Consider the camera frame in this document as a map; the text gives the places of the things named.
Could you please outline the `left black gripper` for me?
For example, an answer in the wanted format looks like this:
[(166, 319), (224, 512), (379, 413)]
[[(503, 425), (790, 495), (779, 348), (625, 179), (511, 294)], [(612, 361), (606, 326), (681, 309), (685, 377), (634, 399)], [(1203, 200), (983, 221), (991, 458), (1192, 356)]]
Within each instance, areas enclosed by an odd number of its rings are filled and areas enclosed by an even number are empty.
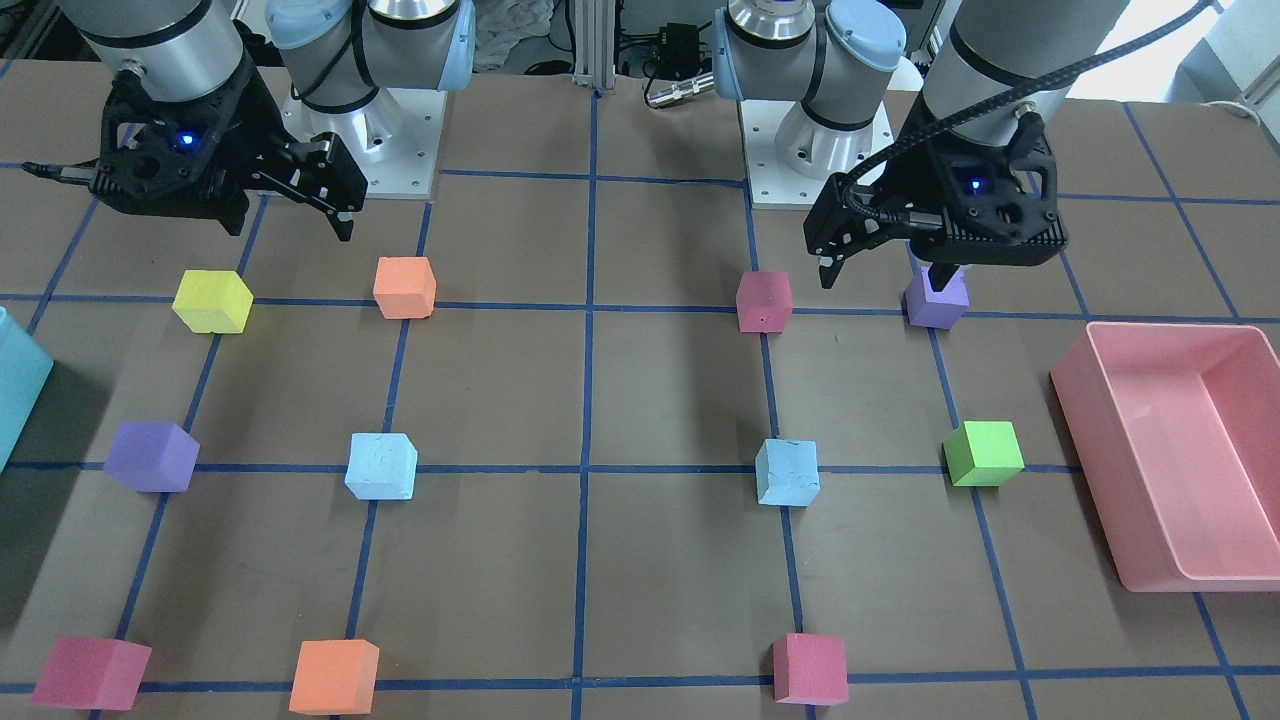
[[(891, 240), (909, 240), (914, 234), (943, 229), (940, 211), (884, 209), (870, 205), (872, 188), (859, 184), (847, 173), (833, 173), (824, 182), (804, 219), (806, 251), (819, 261), (818, 275), (823, 290), (832, 290), (854, 254), (879, 247)], [(963, 269), (952, 263), (933, 263), (928, 283), (934, 293), (943, 293), (951, 279)]]

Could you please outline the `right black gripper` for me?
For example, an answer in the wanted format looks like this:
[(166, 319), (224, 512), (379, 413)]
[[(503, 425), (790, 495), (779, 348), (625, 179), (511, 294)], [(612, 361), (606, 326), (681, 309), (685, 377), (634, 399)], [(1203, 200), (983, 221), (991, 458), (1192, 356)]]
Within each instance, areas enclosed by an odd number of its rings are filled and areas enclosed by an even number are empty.
[(325, 131), (308, 140), (294, 138), (261, 76), (250, 79), (237, 111), (236, 133), (243, 155), (239, 173), (246, 186), (310, 205), (326, 218), (340, 242), (349, 242), (369, 182), (342, 137)]

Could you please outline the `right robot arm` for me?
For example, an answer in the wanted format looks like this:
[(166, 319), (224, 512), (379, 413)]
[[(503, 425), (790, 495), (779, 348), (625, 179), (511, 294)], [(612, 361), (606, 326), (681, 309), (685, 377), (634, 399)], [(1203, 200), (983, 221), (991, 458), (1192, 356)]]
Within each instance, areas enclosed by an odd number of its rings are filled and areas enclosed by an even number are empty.
[(404, 145), (390, 91), (457, 91), (474, 70), (471, 1), (270, 1), (270, 42), (303, 109), (294, 133), (253, 58), (261, 38), (219, 3), (60, 8), (114, 73), (100, 154), (24, 170), (119, 213), (212, 220), (233, 236), (259, 191), (314, 208), (348, 241), (365, 164)]

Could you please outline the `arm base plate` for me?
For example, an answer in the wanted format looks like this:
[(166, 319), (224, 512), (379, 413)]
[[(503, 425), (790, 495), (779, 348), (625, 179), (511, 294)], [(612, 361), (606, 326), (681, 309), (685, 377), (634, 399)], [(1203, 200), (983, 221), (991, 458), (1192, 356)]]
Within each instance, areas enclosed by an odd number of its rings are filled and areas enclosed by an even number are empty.
[(369, 199), (429, 200), (436, 174), (448, 92), (383, 88), (364, 108), (326, 114), (287, 99), (285, 128), (311, 137), (338, 133), (367, 181)]
[(822, 126), (799, 102), (746, 100), (739, 110), (756, 208), (808, 209), (829, 176), (850, 172), (893, 141), (884, 104), (855, 131)]

